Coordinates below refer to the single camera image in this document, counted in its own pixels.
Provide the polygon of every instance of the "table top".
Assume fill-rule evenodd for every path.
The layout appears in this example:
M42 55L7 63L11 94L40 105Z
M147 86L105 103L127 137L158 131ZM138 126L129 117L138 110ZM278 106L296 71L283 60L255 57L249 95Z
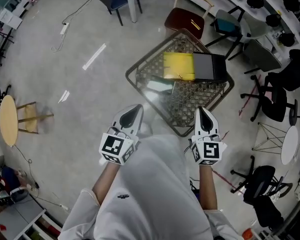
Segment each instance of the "table top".
M0 130L2 137L10 147L16 144L18 137L18 113L14 98L4 96L0 106Z
M129 83L180 137L194 129L195 111L203 106L212 111L231 91L235 83L227 74L227 82L195 82L175 80L171 94L147 88L152 76L164 77L164 52L190 53L210 51L189 31L179 30L157 45L125 73Z
M297 127L291 126L283 140L281 149L281 162L283 165L287 165L294 157L299 143L299 134Z

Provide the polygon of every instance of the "glass table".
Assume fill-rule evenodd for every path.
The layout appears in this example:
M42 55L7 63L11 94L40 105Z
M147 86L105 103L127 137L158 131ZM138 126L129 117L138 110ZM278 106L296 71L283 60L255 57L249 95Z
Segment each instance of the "glass table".
M153 109L180 137L194 129L198 106L212 111L235 85L229 74L227 82L175 80L171 94L153 92L147 88L152 76L164 77L164 52L210 53L186 29L179 30L152 49L125 73L129 83L146 99Z

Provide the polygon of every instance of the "power strip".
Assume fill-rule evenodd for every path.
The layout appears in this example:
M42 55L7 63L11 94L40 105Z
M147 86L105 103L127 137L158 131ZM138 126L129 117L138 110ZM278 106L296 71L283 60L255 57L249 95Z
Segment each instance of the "power strip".
M65 25L63 25L63 28L60 32L60 35L63 35L67 31L68 27L69 27L69 23L65 23Z

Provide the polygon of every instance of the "concrete floor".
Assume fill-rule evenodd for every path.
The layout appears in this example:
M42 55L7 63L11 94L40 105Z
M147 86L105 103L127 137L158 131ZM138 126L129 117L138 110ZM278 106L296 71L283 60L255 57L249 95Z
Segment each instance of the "concrete floor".
M7 84L12 84L11 95L17 105L36 101L40 112L54 113L53 118L40 123L42 134L21 132L16 145L27 159L32 159L31 171L40 185L39 196L70 208L81 189L91 187L102 172L99 144L115 113L131 104L147 105L126 81L125 72L164 40L164 21L174 4L174 0L140 0L143 14L137 9L137 23L131 22L129 8L125 6L120 9L124 24L120 26L116 15L110 15L101 2L92 0L72 20L62 50L53 53L51 47L60 43L62 20L85 1L40 0L24 16L22 25L14 33L15 44L9 47L0 68L0 87L5 89ZM178 5L198 14L204 13L187 0L180 0ZM218 37L209 26L212 20L210 16L206 20L204 44ZM103 44L106 44L103 52L83 70L82 66ZM211 46L210 50L225 55L230 45L231 42L225 40ZM213 111L219 120L221 134L229 131L224 139L228 147L214 169L236 185L242 179L231 175L230 170L247 171L250 155L254 154L256 166L275 166L278 178L288 172L284 181L296 183L300 160L283 166L279 155L251 151L257 138L257 122L287 130L288 118L278 123L265 118L261 112L255 122L250 122L256 100L250 100L239 116L246 101L240 99L240 93L250 93L254 86L250 76L243 72L253 66L243 56L226 63L235 87ZM69 92L68 99L59 102L65 90ZM288 99L298 99L300 114L300 89L289 92ZM300 134L300 119L297 127ZM188 140L181 139L181 147L184 149L187 145ZM10 148L3 142L1 134L0 147L9 166L29 173L28 163L15 147ZM190 152L186 156L190 175L198 179L198 166L194 165ZM219 208L242 233L256 220L252 206L245 204L242 196L231 194L231 187L216 175L215 185ZM293 190L275 203L284 217L297 203ZM67 218L62 208L38 201L61 223Z

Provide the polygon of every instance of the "black bag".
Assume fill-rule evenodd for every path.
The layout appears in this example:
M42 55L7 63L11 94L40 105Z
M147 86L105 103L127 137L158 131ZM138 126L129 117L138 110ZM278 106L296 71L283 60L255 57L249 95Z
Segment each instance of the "black bag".
M291 60L300 58L300 49L291 49L289 51L289 57Z
M271 14L271 15L268 15L266 18L265 18L265 23L267 23L268 26L270 27L278 27L279 24L280 24L280 21L281 21L281 16L280 14Z
M286 47L291 47L295 43L295 35L293 33L282 33L279 36L279 41Z
M284 7L291 12L300 10L300 0L283 0Z
M260 9L265 3L264 0L247 0L246 2L249 6L256 9Z

